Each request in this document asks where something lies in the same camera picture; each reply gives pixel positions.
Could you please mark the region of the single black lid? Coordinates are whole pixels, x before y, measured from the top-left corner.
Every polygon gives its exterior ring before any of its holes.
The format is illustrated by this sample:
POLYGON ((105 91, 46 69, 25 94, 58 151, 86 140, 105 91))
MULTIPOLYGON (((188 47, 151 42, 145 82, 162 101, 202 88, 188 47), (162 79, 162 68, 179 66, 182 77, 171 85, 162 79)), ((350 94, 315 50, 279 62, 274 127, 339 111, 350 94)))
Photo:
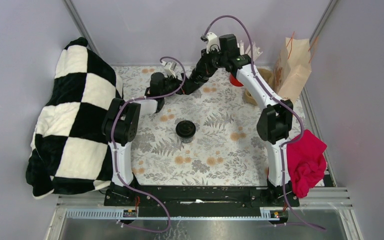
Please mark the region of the single black lid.
POLYGON ((176 134, 182 138, 193 137, 196 130, 196 125, 190 120, 182 120, 175 127, 176 134))

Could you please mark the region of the single black coffee cup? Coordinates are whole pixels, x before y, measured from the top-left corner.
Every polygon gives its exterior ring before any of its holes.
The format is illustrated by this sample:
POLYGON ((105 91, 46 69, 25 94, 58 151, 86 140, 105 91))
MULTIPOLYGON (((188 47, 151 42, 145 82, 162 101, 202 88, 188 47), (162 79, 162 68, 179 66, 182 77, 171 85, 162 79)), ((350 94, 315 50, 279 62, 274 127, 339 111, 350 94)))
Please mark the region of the single black coffee cup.
POLYGON ((182 143, 189 144, 194 140, 195 135, 177 135, 177 137, 182 143))

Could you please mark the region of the stack of black cups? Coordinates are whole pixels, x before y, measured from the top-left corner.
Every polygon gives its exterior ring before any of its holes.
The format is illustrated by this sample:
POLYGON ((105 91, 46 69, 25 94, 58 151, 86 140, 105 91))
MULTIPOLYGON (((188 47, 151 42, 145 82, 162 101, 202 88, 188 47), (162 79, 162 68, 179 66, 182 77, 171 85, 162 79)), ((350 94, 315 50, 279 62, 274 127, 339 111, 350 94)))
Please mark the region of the stack of black cups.
POLYGON ((181 92, 190 95, 208 82, 218 70, 210 63, 198 62, 189 77, 186 78, 181 92))

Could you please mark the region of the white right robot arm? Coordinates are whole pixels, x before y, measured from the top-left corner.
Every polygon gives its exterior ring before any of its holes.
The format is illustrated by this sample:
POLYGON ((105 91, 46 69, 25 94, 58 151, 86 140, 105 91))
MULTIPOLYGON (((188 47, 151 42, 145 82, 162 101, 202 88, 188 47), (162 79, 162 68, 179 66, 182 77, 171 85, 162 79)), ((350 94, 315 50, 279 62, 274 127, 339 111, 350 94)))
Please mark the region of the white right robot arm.
POLYGON ((268 177, 265 197, 273 206, 289 206, 292 187, 287 163, 287 144, 292 129, 293 104, 278 96, 259 74, 253 50, 243 54, 234 34, 217 36, 204 33, 205 60, 210 67, 224 68, 241 83, 261 110, 256 125, 259 137, 265 142, 268 155, 268 177))

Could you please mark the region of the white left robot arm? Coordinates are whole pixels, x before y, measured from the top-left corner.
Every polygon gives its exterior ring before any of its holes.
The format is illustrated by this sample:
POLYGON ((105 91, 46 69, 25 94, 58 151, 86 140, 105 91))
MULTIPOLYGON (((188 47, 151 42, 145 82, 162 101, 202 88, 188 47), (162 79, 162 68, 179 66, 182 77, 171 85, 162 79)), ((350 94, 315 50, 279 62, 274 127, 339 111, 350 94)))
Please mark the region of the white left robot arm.
POLYGON ((111 101, 101 127, 110 147, 113 173, 105 206, 129 206, 138 201, 139 183, 131 167, 131 148, 140 117, 158 113, 165 104, 164 98, 178 91, 182 83, 175 75, 153 73, 143 97, 111 101))

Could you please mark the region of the red cup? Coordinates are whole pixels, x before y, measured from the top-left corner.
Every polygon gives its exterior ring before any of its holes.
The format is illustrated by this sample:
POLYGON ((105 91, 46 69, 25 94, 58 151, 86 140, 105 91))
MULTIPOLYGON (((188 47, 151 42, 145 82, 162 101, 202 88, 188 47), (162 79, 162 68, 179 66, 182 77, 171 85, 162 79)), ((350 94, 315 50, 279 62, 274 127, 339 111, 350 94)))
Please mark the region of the red cup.
POLYGON ((244 85, 238 81, 233 74, 229 75, 229 82, 235 87, 243 87, 244 85))

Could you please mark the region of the white wrapped straws bundle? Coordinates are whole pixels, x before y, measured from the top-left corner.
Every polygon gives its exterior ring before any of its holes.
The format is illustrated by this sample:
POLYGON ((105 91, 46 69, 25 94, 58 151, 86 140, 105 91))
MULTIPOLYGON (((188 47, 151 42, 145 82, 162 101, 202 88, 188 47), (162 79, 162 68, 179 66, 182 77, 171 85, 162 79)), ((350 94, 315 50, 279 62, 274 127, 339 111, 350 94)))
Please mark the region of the white wrapped straws bundle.
POLYGON ((237 43, 239 47, 239 52, 241 55, 249 55, 253 61, 256 61, 263 53, 263 50, 260 47, 256 46, 256 43, 253 42, 245 48, 244 42, 241 40, 237 43))

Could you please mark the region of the tan paper bag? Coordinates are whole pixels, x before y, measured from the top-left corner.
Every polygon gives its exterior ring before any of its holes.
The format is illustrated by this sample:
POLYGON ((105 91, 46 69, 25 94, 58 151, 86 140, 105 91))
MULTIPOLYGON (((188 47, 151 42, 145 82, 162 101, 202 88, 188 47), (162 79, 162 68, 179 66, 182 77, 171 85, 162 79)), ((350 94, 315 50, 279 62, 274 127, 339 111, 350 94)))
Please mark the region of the tan paper bag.
POLYGON ((299 98, 312 73, 312 60, 318 47, 318 39, 296 39, 295 33, 287 37, 274 66, 274 91, 283 100, 293 104, 299 98))

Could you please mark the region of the black white checkered blanket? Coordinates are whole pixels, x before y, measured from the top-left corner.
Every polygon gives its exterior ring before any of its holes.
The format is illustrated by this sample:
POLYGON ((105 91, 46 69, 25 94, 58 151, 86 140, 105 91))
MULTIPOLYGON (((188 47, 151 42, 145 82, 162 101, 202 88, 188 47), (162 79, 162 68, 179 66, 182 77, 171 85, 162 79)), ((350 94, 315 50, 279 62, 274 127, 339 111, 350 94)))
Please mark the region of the black white checkered blanket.
POLYGON ((25 173, 34 199, 108 187, 112 154, 102 124, 123 82, 88 41, 71 41, 58 59, 53 90, 37 119, 25 173))

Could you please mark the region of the crumpled magenta cloth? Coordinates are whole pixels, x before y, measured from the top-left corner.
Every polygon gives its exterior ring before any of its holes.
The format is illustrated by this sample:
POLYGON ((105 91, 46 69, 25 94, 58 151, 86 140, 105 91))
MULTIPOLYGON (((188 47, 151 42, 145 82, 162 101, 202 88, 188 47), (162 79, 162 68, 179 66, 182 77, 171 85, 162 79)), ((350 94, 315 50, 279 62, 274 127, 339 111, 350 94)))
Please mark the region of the crumpled magenta cloth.
POLYGON ((327 145, 317 138, 310 130, 303 132, 302 138, 295 143, 289 143, 281 150, 280 145, 285 139, 275 145, 265 142, 268 155, 269 184, 282 186, 282 159, 285 158, 285 183, 291 182, 292 192, 298 198, 305 198, 310 189, 314 188, 324 177, 327 162, 323 156, 327 145))

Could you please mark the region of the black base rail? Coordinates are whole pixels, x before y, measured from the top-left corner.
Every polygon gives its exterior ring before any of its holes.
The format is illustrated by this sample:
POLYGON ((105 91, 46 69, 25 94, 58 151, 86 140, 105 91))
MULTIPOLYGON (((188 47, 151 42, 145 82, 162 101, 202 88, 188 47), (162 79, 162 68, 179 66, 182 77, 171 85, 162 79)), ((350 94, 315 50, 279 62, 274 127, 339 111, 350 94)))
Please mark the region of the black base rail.
MULTIPOLYGON (((139 185, 138 201, 127 206, 139 217, 259 217, 261 208, 279 208, 265 197, 264 186, 168 186, 139 185)), ((298 198, 288 197, 292 207, 298 198)))

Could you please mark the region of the aluminium front frame rail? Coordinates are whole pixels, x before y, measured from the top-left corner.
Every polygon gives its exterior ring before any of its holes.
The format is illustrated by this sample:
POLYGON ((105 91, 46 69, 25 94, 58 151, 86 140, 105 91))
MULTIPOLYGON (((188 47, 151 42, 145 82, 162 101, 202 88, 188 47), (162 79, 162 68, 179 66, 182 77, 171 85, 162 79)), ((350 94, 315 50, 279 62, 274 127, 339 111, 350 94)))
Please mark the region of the aluminium front frame rail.
POLYGON ((269 201, 255 186, 143 186, 130 198, 107 191, 60 196, 47 240, 361 240, 343 187, 269 201))

